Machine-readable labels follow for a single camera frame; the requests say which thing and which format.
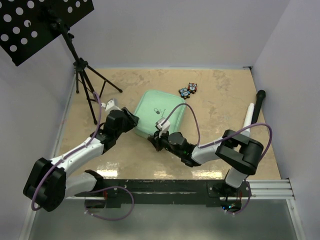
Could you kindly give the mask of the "mint green medicine case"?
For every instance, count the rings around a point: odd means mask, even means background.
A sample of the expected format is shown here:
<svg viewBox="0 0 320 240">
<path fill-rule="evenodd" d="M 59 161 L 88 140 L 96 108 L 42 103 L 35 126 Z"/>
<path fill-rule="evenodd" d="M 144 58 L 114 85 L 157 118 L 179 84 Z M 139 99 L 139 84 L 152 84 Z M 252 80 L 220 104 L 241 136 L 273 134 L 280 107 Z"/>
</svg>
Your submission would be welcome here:
<svg viewBox="0 0 320 240">
<path fill-rule="evenodd" d="M 142 138 L 152 136 L 157 130 L 156 122 L 167 118 L 171 111 L 185 100 L 179 96 L 159 91 L 147 90 L 141 97 L 134 115 L 139 118 L 134 133 Z"/>
</svg>

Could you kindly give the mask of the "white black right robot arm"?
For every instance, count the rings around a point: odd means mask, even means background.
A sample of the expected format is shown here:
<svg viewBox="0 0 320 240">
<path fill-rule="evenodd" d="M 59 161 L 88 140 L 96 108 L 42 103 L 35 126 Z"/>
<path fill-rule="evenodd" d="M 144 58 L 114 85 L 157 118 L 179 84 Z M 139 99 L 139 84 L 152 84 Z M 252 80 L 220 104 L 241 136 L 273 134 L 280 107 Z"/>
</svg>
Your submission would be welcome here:
<svg viewBox="0 0 320 240">
<path fill-rule="evenodd" d="M 227 196 L 233 197 L 241 190 L 244 179 L 256 174 L 264 146 L 246 135 L 236 135 L 231 129 L 226 130 L 223 137 L 229 139 L 218 139 L 217 144 L 198 146 L 189 143 L 181 132 L 160 134 L 156 131 L 147 140 L 156 151 L 165 149 L 191 168 L 218 159 L 225 161 L 231 169 L 226 174 L 222 189 Z"/>
</svg>

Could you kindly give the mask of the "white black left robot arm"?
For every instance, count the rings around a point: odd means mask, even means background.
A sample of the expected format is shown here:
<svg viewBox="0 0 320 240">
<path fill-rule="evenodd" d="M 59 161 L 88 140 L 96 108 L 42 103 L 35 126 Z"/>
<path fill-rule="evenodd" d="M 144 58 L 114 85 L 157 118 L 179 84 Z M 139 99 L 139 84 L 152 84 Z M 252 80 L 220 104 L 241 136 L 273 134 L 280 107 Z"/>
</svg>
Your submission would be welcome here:
<svg viewBox="0 0 320 240">
<path fill-rule="evenodd" d="M 92 159 L 111 149 L 121 134 L 138 125 L 139 118 L 125 107 L 113 109 L 83 143 L 52 159 L 39 158 L 33 165 L 23 194 L 47 212 L 55 210 L 65 198 L 88 192 L 99 196 L 104 178 L 93 170 L 71 176 Z"/>
</svg>

